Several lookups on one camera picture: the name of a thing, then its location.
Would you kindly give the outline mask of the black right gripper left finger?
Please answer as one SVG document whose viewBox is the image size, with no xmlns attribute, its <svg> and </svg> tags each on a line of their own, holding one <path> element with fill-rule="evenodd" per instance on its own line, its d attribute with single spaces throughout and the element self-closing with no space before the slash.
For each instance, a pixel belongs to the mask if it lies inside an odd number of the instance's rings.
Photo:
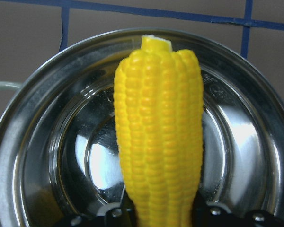
<svg viewBox="0 0 284 227">
<path fill-rule="evenodd" d="M 95 216 L 71 214 L 59 220 L 60 227 L 137 227 L 135 206 L 123 188 L 120 202 L 101 206 Z"/>
</svg>

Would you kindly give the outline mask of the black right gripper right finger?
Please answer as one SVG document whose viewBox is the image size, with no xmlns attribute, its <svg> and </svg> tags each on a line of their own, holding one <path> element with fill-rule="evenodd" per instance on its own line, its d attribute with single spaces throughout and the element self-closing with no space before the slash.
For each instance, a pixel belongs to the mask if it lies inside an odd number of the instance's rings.
<svg viewBox="0 0 284 227">
<path fill-rule="evenodd" d="M 250 210 L 238 216 L 223 203 L 208 202 L 200 189 L 194 198 L 191 217 L 194 227 L 284 227 L 284 220 L 265 210 Z"/>
</svg>

